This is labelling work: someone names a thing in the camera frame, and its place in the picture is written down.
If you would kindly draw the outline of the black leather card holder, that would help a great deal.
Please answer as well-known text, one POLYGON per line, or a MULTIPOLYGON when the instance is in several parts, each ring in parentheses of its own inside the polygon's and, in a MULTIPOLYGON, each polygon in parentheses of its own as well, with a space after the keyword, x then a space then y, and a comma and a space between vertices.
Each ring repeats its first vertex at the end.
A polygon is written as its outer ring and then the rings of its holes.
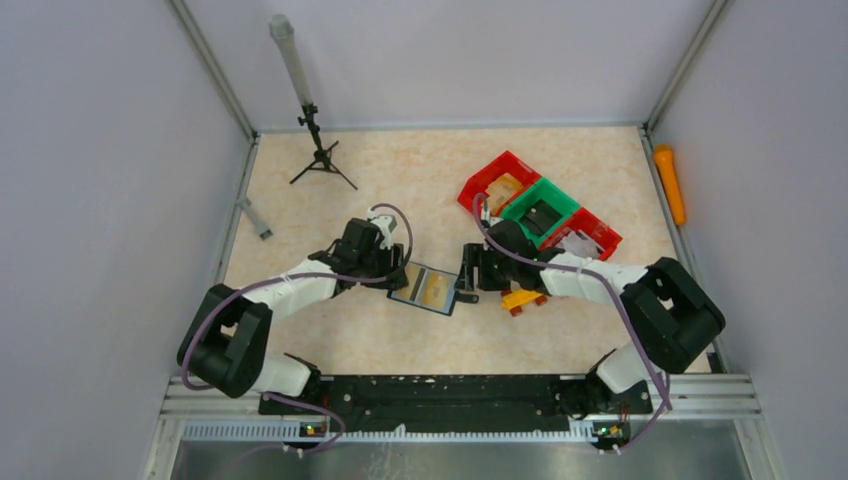
POLYGON ((455 273, 417 262, 410 262, 405 273, 408 285, 400 290, 390 291, 387 294, 389 300, 443 316, 451 316, 457 303, 479 303, 478 294, 457 288, 460 277, 455 273))

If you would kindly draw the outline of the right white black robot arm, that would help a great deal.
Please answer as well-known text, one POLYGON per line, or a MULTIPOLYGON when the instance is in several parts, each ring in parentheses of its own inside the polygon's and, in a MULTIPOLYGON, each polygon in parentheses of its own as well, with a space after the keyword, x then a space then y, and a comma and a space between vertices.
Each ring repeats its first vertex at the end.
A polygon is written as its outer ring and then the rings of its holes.
POLYGON ((565 394, 570 416, 612 412, 643 382, 652 383, 669 408, 671 375, 684 373, 726 327, 724 314, 676 259, 611 263, 557 247, 539 250, 512 220, 478 225, 484 239, 464 244, 459 289, 503 291, 517 284, 547 297, 611 306, 624 323, 628 342, 565 394))

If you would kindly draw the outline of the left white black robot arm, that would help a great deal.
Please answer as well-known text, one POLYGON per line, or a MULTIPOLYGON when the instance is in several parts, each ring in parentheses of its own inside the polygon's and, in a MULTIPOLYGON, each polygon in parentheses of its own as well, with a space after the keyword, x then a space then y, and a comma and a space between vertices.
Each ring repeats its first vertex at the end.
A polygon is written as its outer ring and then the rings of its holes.
POLYGON ((270 354, 272 327, 356 286, 386 291, 406 286, 408 255, 392 239, 404 221, 370 212, 349 220, 340 238, 287 272, 241 288, 211 287, 177 351, 185 386, 230 398, 270 391, 282 394, 297 413, 314 410, 321 397, 317 367, 290 354, 270 354))

